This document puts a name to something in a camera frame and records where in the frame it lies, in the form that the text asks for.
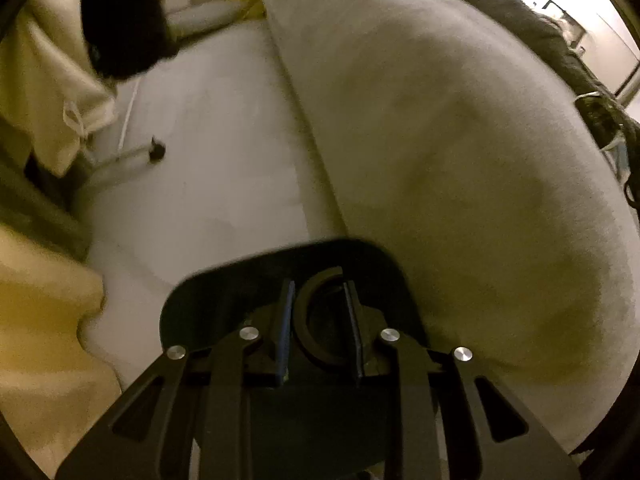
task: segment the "yellow fabric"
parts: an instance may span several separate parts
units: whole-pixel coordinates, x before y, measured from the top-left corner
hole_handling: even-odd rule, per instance
[[[76,337],[101,302],[100,276],[0,225],[0,410],[50,478],[120,395]]]
[[[78,108],[82,127],[65,124],[65,102]],[[0,115],[61,176],[83,138],[113,121],[114,110],[114,92],[89,61],[80,0],[29,0],[0,43]],[[0,137],[0,146],[5,142]]]

